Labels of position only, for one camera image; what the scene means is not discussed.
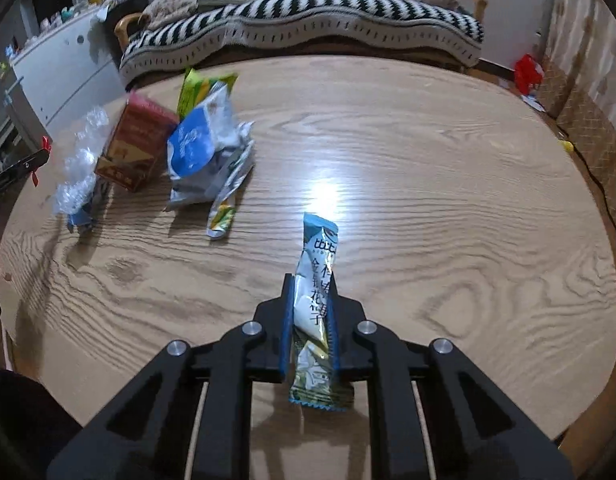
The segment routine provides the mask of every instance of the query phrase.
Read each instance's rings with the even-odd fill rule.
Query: yellow snack packet
[[[222,81],[228,86],[228,93],[232,92],[232,87],[235,84],[238,76],[235,73],[222,75],[219,77],[205,77],[200,75],[192,68],[188,68],[185,71],[184,83],[181,86],[181,92],[179,92],[179,103],[177,104],[177,113],[179,118],[183,119],[187,116],[192,109],[203,101],[210,89],[217,81]]]

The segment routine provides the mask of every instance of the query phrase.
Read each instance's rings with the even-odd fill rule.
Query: wood grain
[[[342,294],[402,338],[452,338],[557,436],[616,358],[616,272],[600,214],[567,153],[504,89],[427,66],[342,56],[238,63],[233,105],[257,165],[230,237],[207,207],[163,212],[164,175],[115,189],[91,236],[52,216],[56,141],[0,248],[18,364],[84,423],[173,338],[217,339],[278,295],[301,215],[340,227]],[[181,78],[142,90],[174,109]],[[121,104],[108,107],[112,116]],[[299,410],[253,393],[254,478],[368,478],[367,408]]]

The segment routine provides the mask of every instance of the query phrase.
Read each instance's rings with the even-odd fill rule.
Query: red ribbon
[[[53,149],[50,145],[50,139],[47,136],[41,137],[41,149],[46,150],[48,153]],[[32,172],[32,183],[37,187],[39,185],[39,178],[37,176],[37,170]]]

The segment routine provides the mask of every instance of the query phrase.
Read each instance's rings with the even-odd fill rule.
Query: plastic bag
[[[85,116],[85,126],[76,132],[74,154],[64,161],[66,180],[57,186],[53,212],[68,216],[68,229],[74,227],[79,232],[92,227],[94,206],[97,205],[108,190],[108,186],[99,182],[94,174],[99,155],[110,134],[110,120],[106,111],[94,107]]]
[[[521,94],[529,95],[543,81],[543,69],[530,54],[514,64],[514,82]]]
[[[251,126],[235,122],[229,87],[218,82],[168,139],[172,190],[166,209],[214,202],[207,224],[211,238],[228,232],[234,194],[254,166]]]

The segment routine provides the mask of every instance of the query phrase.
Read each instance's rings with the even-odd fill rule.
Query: red object
[[[46,150],[48,153],[53,149],[50,145],[50,139],[46,136],[41,137],[41,149]],[[39,177],[37,176],[37,170],[32,172],[32,183],[37,187],[39,185]]]
[[[514,83],[523,95],[543,81],[543,70],[539,71],[536,61],[526,54],[514,64]]]
[[[135,191],[150,176],[178,124],[175,112],[132,92],[95,174]]]

